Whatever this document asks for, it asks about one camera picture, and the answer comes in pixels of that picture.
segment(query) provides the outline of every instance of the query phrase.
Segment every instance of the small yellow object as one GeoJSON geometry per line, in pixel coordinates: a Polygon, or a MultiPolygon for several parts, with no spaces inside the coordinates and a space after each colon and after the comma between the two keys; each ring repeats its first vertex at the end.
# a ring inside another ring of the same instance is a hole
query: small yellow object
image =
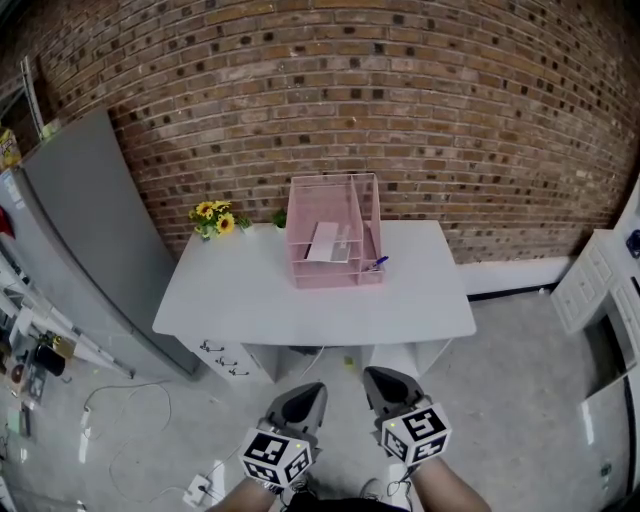
{"type": "Polygon", "coordinates": [[[54,336],[53,338],[53,350],[60,354],[65,359],[71,359],[76,349],[75,343],[61,338],[60,336],[54,336]]]}
{"type": "Polygon", "coordinates": [[[16,137],[8,128],[0,127],[0,171],[13,167],[22,160],[16,137]]]}
{"type": "Polygon", "coordinates": [[[229,208],[231,206],[231,203],[229,201],[216,201],[213,204],[213,209],[214,210],[222,210],[224,208],[229,208]]]}
{"type": "Polygon", "coordinates": [[[218,230],[219,235],[226,235],[227,233],[231,233],[233,231],[234,225],[235,221],[233,220],[233,215],[231,215],[230,213],[223,213],[218,217],[216,229],[218,230]]]}
{"type": "Polygon", "coordinates": [[[213,210],[213,208],[214,204],[211,201],[203,201],[198,206],[196,206],[196,213],[205,217],[207,215],[207,212],[213,210]]]}

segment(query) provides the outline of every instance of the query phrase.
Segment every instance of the yellow flower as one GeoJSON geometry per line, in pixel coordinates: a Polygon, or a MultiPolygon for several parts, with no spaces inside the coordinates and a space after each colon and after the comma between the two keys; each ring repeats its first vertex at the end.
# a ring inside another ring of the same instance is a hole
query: yellow flower
{"type": "Polygon", "coordinates": [[[200,203],[198,206],[196,206],[196,213],[198,215],[202,215],[203,217],[206,217],[207,212],[212,209],[214,209],[214,204],[211,201],[204,201],[200,203]]]}
{"type": "Polygon", "coordinates": [[[227,233],[231,233],[233,231],[233,226],[235,222],[233,220],[233,215],[230,213],[223,213],[218,217],[218,223],[216,224],[216,229],[218,230],[218,234],[226,235],[227,233]]]}
{"type": "Polygon", "coordinates": [[[213,205],[214,210],[223,210],[224,208],[229,208],[231,203],[229,201],[216,201],[213,205]]]}

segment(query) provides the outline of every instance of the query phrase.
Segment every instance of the floor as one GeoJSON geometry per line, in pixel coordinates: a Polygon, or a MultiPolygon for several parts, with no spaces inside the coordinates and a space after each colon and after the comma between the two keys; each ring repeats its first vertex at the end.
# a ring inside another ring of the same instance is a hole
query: floor
{"type": "MultiPolygon", "coordinates": [[[[584,334],[565,335],[546,294],[476,302],[473,312],[477,334],[455,340],[421,380],[453,424],[445,460],[494,511],[598,511],[621,496],[629,450],[623,388],[590,401],[591,444],[580,407],[598,385],[594,354],[603,351],[584,334]]],[[[390,461],[369,434],[373,416],[344,355],[327,349],[302,380],[311,357],[292,356],[293,368],[274,386],[231,389],[207,371],[189,385],[163,383],[164,390],[99,391],[86,420],[92,440],[81,427],[85,400],[101,386],[131,381],[74,362],[65,374],[70,382],[47,382],[32,438],[11,436],[6,478],[22,511],[77,509],[51,500],[91,511],[192,510],[177,489],[145,502],[214,467],[216,495],[228,492],[242,478],[235,456],[228,457],[271,399],[323,380],[329,403],[312,473],[335,495],[354,495],[390,461]]],[[[9,401],[1,391],[1,406],[9,401]]]]}

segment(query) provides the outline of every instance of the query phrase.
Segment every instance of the white baseboard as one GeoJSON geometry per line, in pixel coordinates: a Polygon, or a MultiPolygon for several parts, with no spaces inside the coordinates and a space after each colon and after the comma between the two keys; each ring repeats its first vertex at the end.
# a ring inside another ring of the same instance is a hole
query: white baseboard
{"type": "Polygon", "coordinates": [[[575,258],[542,258],[520,261],[487,261],[458,265],[467,295],[517,290],[557,283],[575,258]]]}

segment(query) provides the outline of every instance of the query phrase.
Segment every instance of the gray refrigerator door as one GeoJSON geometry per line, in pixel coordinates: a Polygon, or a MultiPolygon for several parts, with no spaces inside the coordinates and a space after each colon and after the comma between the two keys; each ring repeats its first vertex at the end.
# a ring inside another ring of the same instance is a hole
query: gray refrigerator door
{"type": "Polygon", "coordinates": [[[150,346],[193,374],[197,357],[173,336],[151,328],[175,262],[138,195],[106,110],[65,127],[28,157],[23,168],[26,179],[15,176],[19,191],[33,195],[30,207],[40,206],[52,231],[107,302],[150,346]]]}
{"type": "Polygon", "coordinates": [[[3,251],[81,332],[126,368],[143,376],[175,378],[182,370],[159,355],[109,304],[51,230],[35,198],[13,188],[20,180],[19,173],[10,172],[0,178],[0,206],[8,214],[16,236],[0,235],[3,251]]]}

